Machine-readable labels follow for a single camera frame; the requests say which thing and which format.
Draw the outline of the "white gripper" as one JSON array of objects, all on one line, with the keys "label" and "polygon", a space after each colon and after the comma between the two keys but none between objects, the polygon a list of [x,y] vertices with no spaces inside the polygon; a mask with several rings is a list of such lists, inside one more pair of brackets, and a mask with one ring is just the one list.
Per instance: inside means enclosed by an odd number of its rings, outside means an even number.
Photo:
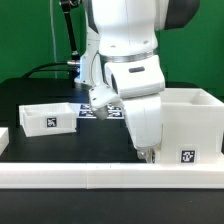
[{"label": "white gripper", "polygon": [[[124,118],[137,150],[156,147],[161,142],[162,115],[160,93],[165,79],[159,57],[105,64],[105,78],[121,100]],[[147,158],[147,152],[137,151],[137,157]],[[156,162],[155,150],[150,150],[150,163]]]}]

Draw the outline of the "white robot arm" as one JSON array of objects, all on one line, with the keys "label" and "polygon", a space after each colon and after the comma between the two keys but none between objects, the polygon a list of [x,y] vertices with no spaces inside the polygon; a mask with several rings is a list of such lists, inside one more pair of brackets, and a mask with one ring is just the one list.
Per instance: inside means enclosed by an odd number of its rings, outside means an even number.
[{"label": "white robot arm", "polygon": [[155,32],[186,26],[199,6],[200,0],[84,0],[90,45],[81,74],[91,109],[104,120],[109,104],[120,107],[138,157],[148,162],[161,147],[165,90]]}]

